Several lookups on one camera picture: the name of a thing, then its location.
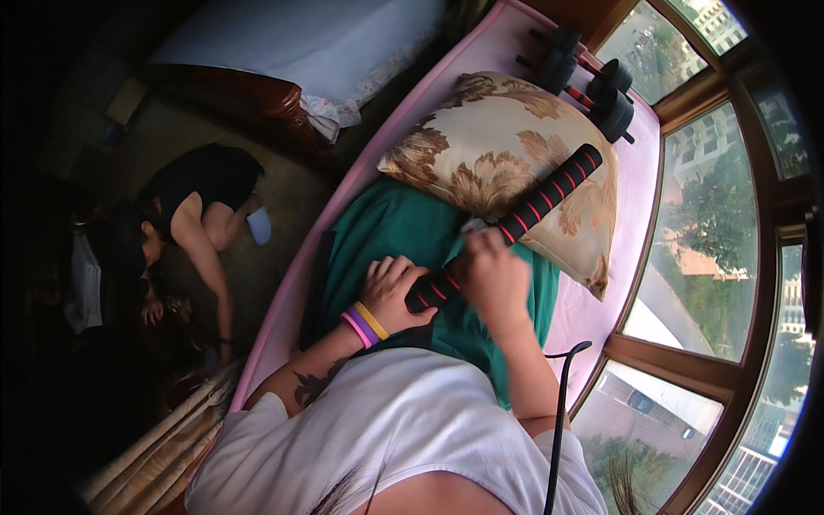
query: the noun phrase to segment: beige pillow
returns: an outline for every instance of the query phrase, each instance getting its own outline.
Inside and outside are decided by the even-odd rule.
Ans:
[[[557,96],[502,73],[464,75],[449,101],[377,167],[493,222],[583,143],[598,149],[603,164],[520,242],[603,301],[618,160],[601,132]]]

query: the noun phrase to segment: teal fabric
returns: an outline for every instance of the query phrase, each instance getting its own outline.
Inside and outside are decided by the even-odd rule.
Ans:
[[[387,255],[405,255],[416,265],[440,269],[461,250],[461,227],[470,218],[459,208],[397,180],[377,179],[333,227],[337,236],[314,340],[332,331],[340,313],[358,300],[369,263]],[[532,266],[527,307],[536,337],[544,342],[558,294],[559,271],[522,245],[516,244],[513,251]],[[363,353],[408,346],[401,332]],[[503,355],[462,297],[451,299],[434,317],[431,350],[477,366],[492,382],[501,407],[510,408]]]

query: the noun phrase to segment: yellow wristband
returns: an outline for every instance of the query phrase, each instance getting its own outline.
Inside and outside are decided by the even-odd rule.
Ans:
[[[358,311],[358,313],[360,313],[360,315],[363,317],[366,323],[369,324],[369,327],[372,327],[372,330],[375,331],[375,334],[378,338],[389,338],[389,333],[387,333],[386,330],[383,329],[383,327],[381,327],[381,325],[377,323],[377,320],[375,320],[375,317],[372,316],[372,313],[369,312],[366,306],[361,304],[360,301],[357,301],[352,305],[352,307],[354,307]]]

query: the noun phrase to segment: pink cushion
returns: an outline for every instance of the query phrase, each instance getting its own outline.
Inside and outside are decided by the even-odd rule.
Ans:
[[[540,57],[538,43],[529,36],[532,28],[557,25],[517,0],[499,0],[484,20],[453,48],[409,93],[375,134],[349,169],[283,278],[260,328],[246,368],[238,383],[230,411],[238,411],[246,398],[273,371],[288,361],[297,342],[311,264],[320,234],[329,228],[346,206],[378,175],[376,164],[383,153],[403,138],[417,121],[434,110],[452,91],[462,73],[493,70],[526,77],[528,70],[515,62],[522,54]],[[590,60],[592,56],[584,54]],[[571,81],[581,86],[588,74],[581,68]],[[565,93],[561,98],[574,102]],[[581,339],[593,342],[576,357],[570,373],[568,403],[571,405],[586,382],[606,337],[616,323],[639,262],[652,210],[658,173],[660,127],[658,118],[637,95],[630,132],[636,143],[620,140],[618,154],[618,207],[610,259],[610,287],[604,303],[583,286],[562,275],[547,345],[548,353],[563,352]],[[553,363],[560,372],[560,361]]]

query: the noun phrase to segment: pink wristband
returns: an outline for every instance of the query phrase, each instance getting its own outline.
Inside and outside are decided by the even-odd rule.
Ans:
[[[369,341],[369,338],[366,336],[366,334],[363,332],[363,330],[358,326],[358,322],[353,320],[352,317],[349,316],[349,314],[345,313],[345,312],[340,314],[340,318],[346,320],[349,323],[349,325],[352,326],[352,329],[354,329],[355,332],[358,333],[358,336],[360,337],[360,339],[363,340],[363,348],[364,349],[369,349],[370,347],[372,347],[372,342]]]

